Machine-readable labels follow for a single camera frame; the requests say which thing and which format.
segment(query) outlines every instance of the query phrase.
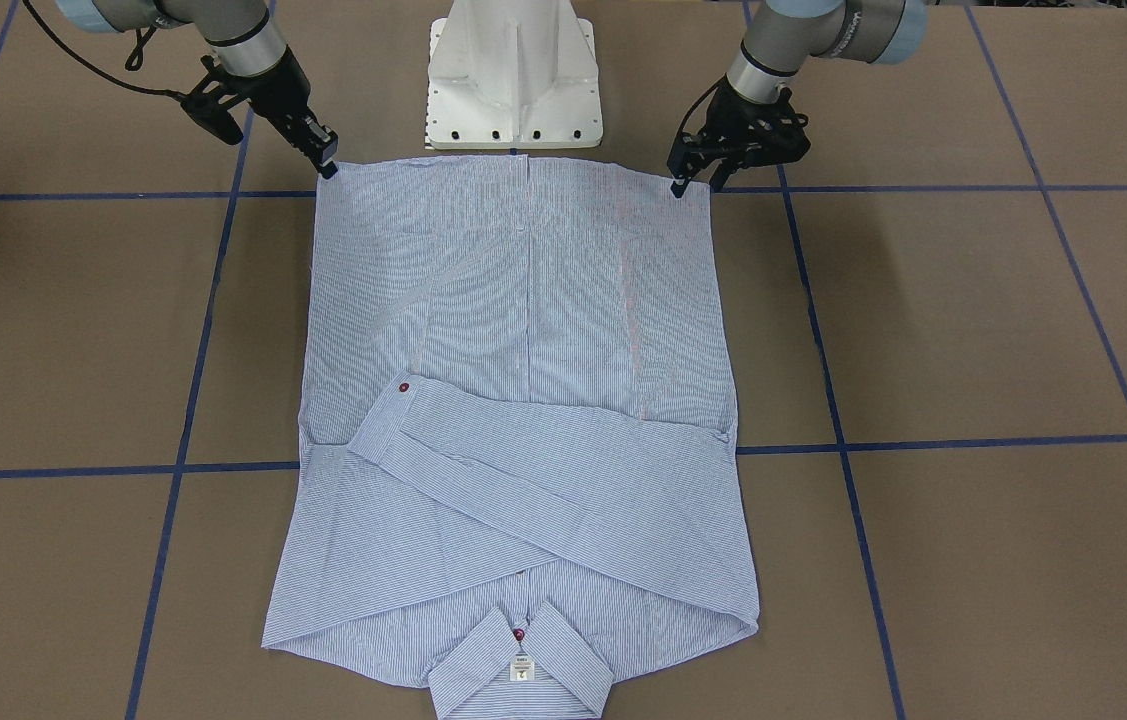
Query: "table surface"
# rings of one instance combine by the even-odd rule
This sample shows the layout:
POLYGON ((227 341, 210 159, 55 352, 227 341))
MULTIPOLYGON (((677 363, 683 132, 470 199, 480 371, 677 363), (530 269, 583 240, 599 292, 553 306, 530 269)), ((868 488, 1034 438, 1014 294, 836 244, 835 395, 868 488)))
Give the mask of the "table surface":
MULTIPOLYGON (((128 42, 65 26, 121 73, 128 42)), ((664 174, 744 3, 577 1, 664 174)), ((426 154, 445 0, 285 0, 354 163, 426 154)), ((185 88, 159 33, 139 81, 185 88)), ((933 8, 810 61, 813 150, 713 198, 763 629, 610 719, 1127 717, 1127 12, 933 8)), ((0 3, 1 717, 432 717, 260 650, 295 491, 313 175, 89 75, 0 3)))

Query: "robotic arm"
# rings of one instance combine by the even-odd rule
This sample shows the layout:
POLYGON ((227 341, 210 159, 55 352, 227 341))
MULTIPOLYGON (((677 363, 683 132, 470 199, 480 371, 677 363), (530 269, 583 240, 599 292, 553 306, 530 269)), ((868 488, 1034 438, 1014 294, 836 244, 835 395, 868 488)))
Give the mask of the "robotic arm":
POLYGON ((220 61, 205 56, 207 73, 202 81, 188 94, 171 94, 185 113, 219 140, 237 145, 243 132, 229 110, 247 100, 322 177, 336 174, 336 133, 310 109, 310 81, 265 1, 56 0, 56 5, 87 32, 169 29, 193 23, 220 61))
POLYGON ((738 169, 792 163, 811 143, 806 115, 790 105, 790 83, 809 56, 900 63, 928 28, 923 0, 767 0, 751 20, 727 77, 687 109, 713 95, 695 134, 678 126, 669 151, 674 196, 715 160, 710 187, 721 190, 738 169))

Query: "shirt label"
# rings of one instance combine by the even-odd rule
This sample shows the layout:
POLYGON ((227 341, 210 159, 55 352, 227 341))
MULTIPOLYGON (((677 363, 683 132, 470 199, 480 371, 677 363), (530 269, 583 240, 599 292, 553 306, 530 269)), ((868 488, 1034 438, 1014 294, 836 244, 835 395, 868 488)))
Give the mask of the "shirt label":
POLYGON ((521 681, 534 681, 536 678, 536 661, 525 655, 514 656, 509 661, 509 681, 517 683, 521 681))

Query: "folded shirt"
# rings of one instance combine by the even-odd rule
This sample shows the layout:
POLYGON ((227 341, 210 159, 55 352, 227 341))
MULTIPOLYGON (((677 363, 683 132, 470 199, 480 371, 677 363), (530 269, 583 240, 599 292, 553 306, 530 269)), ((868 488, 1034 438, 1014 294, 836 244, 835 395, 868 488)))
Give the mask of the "folded shirt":
POLYGON ((755 632, 709 196, 462 155, 320 181, 261 643, 440 719, 600 715, 755 632))

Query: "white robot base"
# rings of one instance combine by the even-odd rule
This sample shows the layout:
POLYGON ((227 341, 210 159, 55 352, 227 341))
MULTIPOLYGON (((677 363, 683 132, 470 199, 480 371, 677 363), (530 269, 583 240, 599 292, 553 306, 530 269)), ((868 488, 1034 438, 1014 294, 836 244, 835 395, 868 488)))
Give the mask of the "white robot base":
POLYGON ((431 26, 425 145, 548 150, 603 140, 594 26, 569 0, 455 0, 431 26))

